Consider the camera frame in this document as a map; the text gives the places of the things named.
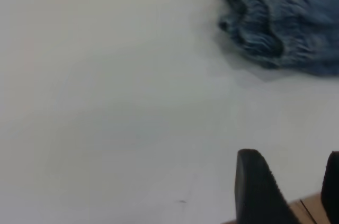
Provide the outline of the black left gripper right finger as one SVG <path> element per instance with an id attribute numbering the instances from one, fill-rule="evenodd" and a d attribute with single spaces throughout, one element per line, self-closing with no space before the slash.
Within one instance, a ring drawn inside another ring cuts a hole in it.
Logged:
<path id="1" fill-rule="evenodd" d="M 338 224 L 338 186 L 338 151 L 333 151 L 327 161 L 321 191 L 322 205 L 333 224 Z"/>

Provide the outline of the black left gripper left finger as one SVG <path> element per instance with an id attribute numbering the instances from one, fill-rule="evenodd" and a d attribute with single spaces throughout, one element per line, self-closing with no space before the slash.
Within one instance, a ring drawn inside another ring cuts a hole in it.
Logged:
<path id="1" fill-rule="evenodd" d="M 283 197 L 265 158 L 255 149 L 237 153 L 236 222 L 246 224 L 299 223 Z"/>

